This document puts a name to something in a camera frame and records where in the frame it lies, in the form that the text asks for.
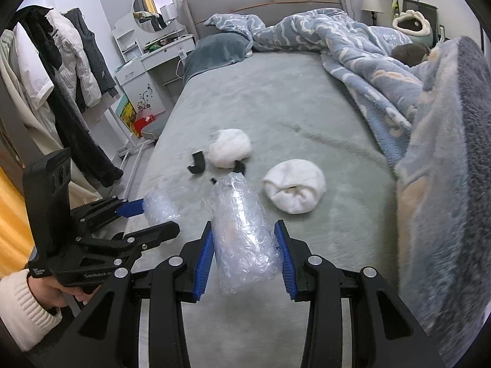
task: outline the bubble wrapped object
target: bubble wrapped object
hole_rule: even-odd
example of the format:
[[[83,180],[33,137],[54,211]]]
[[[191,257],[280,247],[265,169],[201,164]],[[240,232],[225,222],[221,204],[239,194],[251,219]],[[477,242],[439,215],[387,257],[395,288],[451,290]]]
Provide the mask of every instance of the bubble wrapped object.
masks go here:
[[[242,173],[230,173],[212,191],[212,229],[218,280],[225,294],[281,272],[282,256],[259,198]]]
[[[143,198],[143,211],[148,224],[156,226],[167,221],[179,223],[179,212],[161,183],[156,189]]]

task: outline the round mirror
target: round mirror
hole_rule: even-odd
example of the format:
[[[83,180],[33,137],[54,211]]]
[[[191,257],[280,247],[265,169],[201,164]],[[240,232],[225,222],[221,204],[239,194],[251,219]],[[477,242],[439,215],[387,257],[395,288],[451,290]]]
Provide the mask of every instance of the round mirror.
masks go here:
[[[177,17],[173,0],[134,0],[133,17],[146,32],[159,32]]]

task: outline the person's hand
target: person's hand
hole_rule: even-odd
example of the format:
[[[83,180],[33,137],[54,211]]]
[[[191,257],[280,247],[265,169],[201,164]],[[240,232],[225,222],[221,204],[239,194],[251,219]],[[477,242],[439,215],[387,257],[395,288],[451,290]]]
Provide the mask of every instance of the person's hand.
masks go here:
[[[55,277],[33,278],[28,276],[28,286],[34,298],[45,310],[67,306],[63,293],[73,295],[79,302],[85,304],[94,295],[84,293],[79,287],[64,287]]]

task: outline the mattress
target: mattress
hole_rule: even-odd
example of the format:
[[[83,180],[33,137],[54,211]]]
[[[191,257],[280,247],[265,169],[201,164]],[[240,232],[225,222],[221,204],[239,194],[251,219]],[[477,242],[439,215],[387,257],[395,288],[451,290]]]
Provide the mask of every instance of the mattress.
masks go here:
[[[308,243],[339,268],[375,267],[394,286],[397,278],[395,180],[345,86],[306,52],[254,53],[251,58],[193,77],[184,88],[155,147],[139,196],[164,182],[181,218],[172,243],[143,252],[133,271],[154,268],[199,238],[210,219],[211,178],[229,170],[211,164],[202,175],[187,170],[191,154],[205,151],[220,129],[239,128],[252,142],[246,177],[259,194],[267,221],[283,219],[291,237]],[[289,215],[262,192],[276,164],[306,159],[321,168],[327,192],[310,213]],[[142,216],[127,232],[148,227]],[[215,263],[206,293],[183,304],[193,368],[300,366],[308,303],[294,303],[283,279],[225,296]],[[347,304],[344,318],[349,322]],[[350,366],[350,328],[344,326],[343,366]]]

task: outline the gray upholstered headboard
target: gray upholstered headboard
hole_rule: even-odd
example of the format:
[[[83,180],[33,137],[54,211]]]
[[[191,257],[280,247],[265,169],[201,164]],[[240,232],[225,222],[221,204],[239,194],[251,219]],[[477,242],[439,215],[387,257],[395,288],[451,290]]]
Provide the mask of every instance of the gray upholstered headboard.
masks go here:
[[[284,17],[316,8],[341,8],[346,11],[345,0],[183,0],[179,22],[196,39],[218,33],[214,26],[203,23],[214,13],[240,13],[258,15],[266,24],[277,24]]]

